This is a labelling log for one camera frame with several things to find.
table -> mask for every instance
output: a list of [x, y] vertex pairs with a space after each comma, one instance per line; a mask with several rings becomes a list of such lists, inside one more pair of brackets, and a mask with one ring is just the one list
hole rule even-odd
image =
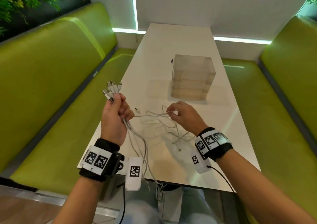
[[[173, 69], [171, 60], [175, 54], [212, 58], [216, 77], [206, 100], [187, 101], [187, 103], [197, 110], [207, 125], [222, 131], [231, 140], [234, 149], [260, 170], [209, 28], [154, 23], [149, 26], [122, 79], [121, 93], [126, 96], [131, 109], [137, 108], [143, 115], [146, 110], [162, 113], [162, 105], [169, 106], [178, 101], [170, 96]], [[147, 139], [149, 165], [157, 180], [231, 192], [228, 184], [215, 170], [203, 174], [196, 172], [190, 157], [194, 141], [182, 143], [182, 149], [179, 152], [176, 145], [172, 144], [173, 137], [166, 133], [162, 126], [142, 123], [141, 121], [149, 119], [149, 117], [145, 118], [133, 118], [131, 124]], [[172, 126], [171, 122], [167, 119], [166, 121], [166, 124]], [[96, 142], [100, 132], [99, 124], [89, 145]], [[180, 132], [185, 133], [185, 130], [180, 127]], [[141, 150], [144, 151], [141, 140], [139, 144]], [[137, 156], [128, 136], [120, 153], [126, 158]], [[211, 164], [222, 173], [219, 166], [212, 160]], [[145, 177], [152, 179], [149, 171]]]

transparent drawer organizer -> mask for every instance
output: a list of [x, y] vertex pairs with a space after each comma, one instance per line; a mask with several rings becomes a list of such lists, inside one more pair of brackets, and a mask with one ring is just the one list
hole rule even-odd
[[175, 55], [171, 96], [186, 100], [205, 100], [216, 71], [210, 57]]

person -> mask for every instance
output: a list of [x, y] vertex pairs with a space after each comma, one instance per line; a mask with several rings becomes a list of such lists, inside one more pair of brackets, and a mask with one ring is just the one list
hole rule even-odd
[[[171, 104], [167, 112], [173, 121], [196, 136], [208, 128], [197, 111], [185, 102]], [[133, 117], [134, 113], [125, 97], [115, 94], [114, 102], [107, 101], [102, 112], [101, 139], [115, 143], [119, 150], [127, 134], [121, 120]], [[259, 223], [317, 224], [309, 213], [234, 149], [229, 148], [220, 158], [216, 158], [216, 162]], [[102, 185], [102, 181], [79, 177], [53, 224], [91, 224]], [[122, 223], [164, 223], [157, 210], [155, 195], [147, 192], [148, 188], [144, 184], [139, 191], [130, 192], [132, 195], [127, 200]], [[180, 223], [220, 223], [205, 202], [202, 190], [183, 188], [181, 208]]]

green bench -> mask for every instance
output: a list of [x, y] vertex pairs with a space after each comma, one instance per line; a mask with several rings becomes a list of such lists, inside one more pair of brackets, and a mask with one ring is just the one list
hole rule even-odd
[[[103, 4], [85, 6], [0, 46], [0, 172], [117, 45]], [[107, 81], [120, 82], [135, 50], [119, 49], [10, 177], [68, 194], [100, 119]]]
[[[316, 23], [294, 17], [261, 56], [315, 138], [316, 50]], [[262, 173], [317, 218], [317, 158], [310, 146], [255, 62], [223, 63]]]

light blue pants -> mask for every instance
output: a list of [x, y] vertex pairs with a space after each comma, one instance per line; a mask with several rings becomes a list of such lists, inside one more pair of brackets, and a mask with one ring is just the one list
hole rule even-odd
[[[190, 187], [182, 189], [180, 224], [221, 224], [215, 213], [209, 209], [203, 190]], [[126, 206], [122, 224], [164, 224], [158, 210], [155, 185], [151, 185], [149, 191], [147, 184], [142, 183], [140, 190], [125, 193]], [[121, 220], [122, 212], [123, 207], [117, 217], [117, 223]]]

